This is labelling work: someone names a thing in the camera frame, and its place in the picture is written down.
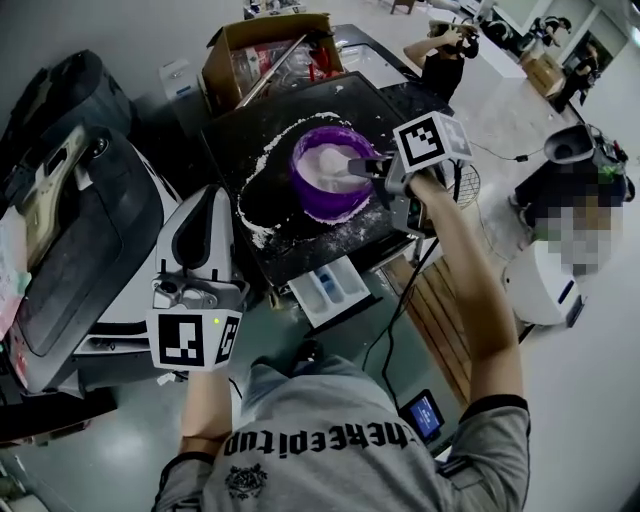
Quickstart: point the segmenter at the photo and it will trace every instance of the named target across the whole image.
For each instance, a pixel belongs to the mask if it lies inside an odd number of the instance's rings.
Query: small display screen
[[[420,429],[420,433],[425,439],[442,426],[426,396],[413,404],[410,410]]]

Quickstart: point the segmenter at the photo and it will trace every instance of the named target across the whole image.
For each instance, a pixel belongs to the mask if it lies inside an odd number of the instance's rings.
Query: person
[[[577,91],[583,91],[583,98],[580,100],[584,104],[584,99],[598,74],[598,50],[592,44],[587,44],[587,56],[576,66],[573,72],[567,78],[562,91],[552,102],[553,107],[558,113],[564,112],[564,109],[573,98]]]
[[[513,313],[451,196],[433,177],[410,187],[440,237],[471,354],[470,405],[447,462],[350,362],[306,352],[285,375],[259,359],[242,400],[251,420],[233,433],[226,372],[190,373],[156,512],[522,510],[530,419]]]
[[[542,57],[545,48],[550,47],[552,44],[560,46],[560,42],[556,37],[556,33],[560,28],[571,33],[571,22],[567,18],[556,18],[555,16],[547,16],[544,20],[536,19],[530,30],[535,40],[531,49],[524,52],[520,59],[522,67]]]
[[[474,58],[478,54],[477,42],[464,46],[463,41],[475,38],[474,30],[473,27],[435,23],[428,39],[404,48],[409,60],[422,69],[424,85],[446,103],[449,103],[462,80],[465,58]]]

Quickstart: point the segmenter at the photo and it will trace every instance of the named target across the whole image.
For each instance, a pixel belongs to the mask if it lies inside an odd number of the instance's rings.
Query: cardboard box
[[[556,61],[546,53],[524,67],[531,84],[543,96],[551,96],[562,88],[565,75]]]
[[[216,98],[223,111],[233,110],[242,100],[231,62],[230,52],[233,50],[256,44],[297,40],[314,30],[331,32],[327,14],[291,14],[256,18],[222,27],[207,45],[207,48],[213,48],[202,69],[210,98]],[[329,54],[331,71],[343,71],[333,36],[321,39],[319,44],[326,48]]]

